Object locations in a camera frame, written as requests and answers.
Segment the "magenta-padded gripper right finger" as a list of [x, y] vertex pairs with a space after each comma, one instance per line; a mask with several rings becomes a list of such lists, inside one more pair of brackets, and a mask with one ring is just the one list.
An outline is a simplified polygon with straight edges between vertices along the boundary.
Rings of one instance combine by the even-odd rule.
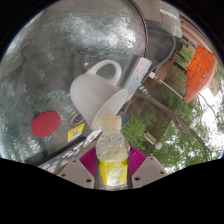
[[128, 171], [129, 189], [143, 187], [168, 175], [154, 156], [147, 157], [134, 147], [130, 148]]

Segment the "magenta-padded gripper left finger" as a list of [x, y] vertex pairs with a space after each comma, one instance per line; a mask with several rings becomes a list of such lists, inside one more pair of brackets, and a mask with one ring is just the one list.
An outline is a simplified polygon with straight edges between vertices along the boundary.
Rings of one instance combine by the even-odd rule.
[[71, 160], [58, 176], [84, 188], [98, 189], [100, 177], [95, 148], [91, 148], [80, 158]]

